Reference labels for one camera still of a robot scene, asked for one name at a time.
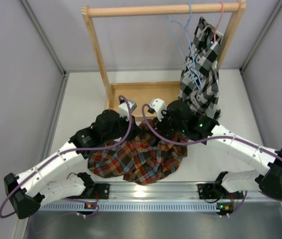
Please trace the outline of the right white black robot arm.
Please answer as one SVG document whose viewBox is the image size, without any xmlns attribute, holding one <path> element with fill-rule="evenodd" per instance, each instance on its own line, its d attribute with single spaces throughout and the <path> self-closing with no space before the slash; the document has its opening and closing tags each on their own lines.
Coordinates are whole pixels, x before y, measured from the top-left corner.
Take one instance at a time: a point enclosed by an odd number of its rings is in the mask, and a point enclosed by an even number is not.
<svg viewBox="0 0 282 239">
<path fill-rule="evenodd" d="M 213 186 L 217 197 L 224 198 L 237 191 L 261 191 L 275 200 L 282 200 L 282 148 L 276 150 L 246 140 L 217 120 L 194 113 L 181 100 L 167 105 L 156 98 L 150 107 L 158 117 L 157 130 L 167 139 L 171 139 L 173 133 L 183 133 L 189 140 L 220 149 L 252 168 L 243 172 L 221 172 Z"/>
</svg>

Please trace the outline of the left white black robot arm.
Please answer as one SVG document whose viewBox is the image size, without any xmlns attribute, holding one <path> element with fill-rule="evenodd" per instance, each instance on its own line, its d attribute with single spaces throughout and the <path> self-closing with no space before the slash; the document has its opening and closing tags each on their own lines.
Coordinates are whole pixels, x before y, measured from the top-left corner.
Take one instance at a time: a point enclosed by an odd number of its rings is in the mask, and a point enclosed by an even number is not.
<svg viewBox="0 0 282 239">
<path fill-rule="evenodd" d="M 26 219 L 42 206 L 68 197 L 90 198 L 94 194 L 94 181 L 86 173 L 70 179 L 56 181 L 64 171 L 88 159 L 95 152 L 111 147 L 112 140 L 120 145 L 136 137 L 140 128 L 128 109 L 104 110 L 90 126 L 78 130 L 56 152 L 30 169 L 7 174 L 4 181 L 5 202 L 10 202 L 14 214 Z"/>
</svg>

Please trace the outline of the light blue plastic hanger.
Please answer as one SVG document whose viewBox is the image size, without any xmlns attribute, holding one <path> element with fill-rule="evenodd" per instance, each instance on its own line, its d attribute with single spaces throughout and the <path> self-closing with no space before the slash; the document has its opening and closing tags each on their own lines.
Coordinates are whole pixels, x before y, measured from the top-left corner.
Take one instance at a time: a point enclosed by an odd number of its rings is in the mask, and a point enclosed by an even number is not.
<svg viewBox="0 0 282 239">
<path fill-rule="evenodd" d="M 198 90 L 202 90 L 202 88 L 203 88 L 202 81 L 201 81 L 200 75 L 198 73 L 198 70 L 196 69 L 195 52 L 192 48 L 192 43 L 191 43 L 191 40 L 190 40 L 189 35 L 188 35 L 188 25 L 191 21 L 191 16 L 192 16 L 192 6 L 191 6 L 190 3 L 188 3 L 188 7 L 189 7 L 189 18 L 187 19 L 187 22 L 186 22 L 185 25 L 183 25 L 179 21 L 173 20 L 170 15 L 166 15 L 165 17 L 166 17 L 166 20 L 167 20 L 167 24 L 168 24 L 168 28 L 170 30 L 170 33 L 172 34 L 173 40 L 175 41 L 176 46 L 179 50 L 179 53 L 181 54 L 181 57 L 182 57 L 182 59 L 185 63 L 185 66 L 188 69 L 188 72 L 190 74 L 189 79 L 192 80 L 195 83 Z M 185 31 L 185 36 L 186 36 L 186 38 L 188 40 L 188 44 L 189 44 L 189 50 L 190 50 L 189 55 L 191 56 L 191 59 L 192 59 L 191 65 L 189 65 L 189 63 L 187 62 L 187 60 L 186 60 L 186 58 L 185 58 L 185 56 L 184 56 L 184 54 L 181 50 L 181 47 L 180 47 L 179 41 L 176 37 L 176 34 L 172 30 L 172 26 L 171 26 L 172 23 L 178 24 L 182 28 L 182 30 Z"/>
</svg>

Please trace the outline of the red brown plaid shirt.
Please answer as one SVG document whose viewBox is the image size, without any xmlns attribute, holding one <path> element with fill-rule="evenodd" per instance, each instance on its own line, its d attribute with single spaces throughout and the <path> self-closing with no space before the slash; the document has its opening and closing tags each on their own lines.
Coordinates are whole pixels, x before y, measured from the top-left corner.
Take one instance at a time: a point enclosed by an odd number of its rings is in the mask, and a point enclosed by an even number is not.
<svg viewBox="0 0 282 239">
<path fill-rule="evenodd" d="M 132 141 L 99 151 L 88 159 L 88 169 L 102 178 L 122 176 L 140 185 L 156 183 L 175 173 L 188 155 L 186 146 L 167 143 L 156 137 L 142 121 Z"/>
</svg>

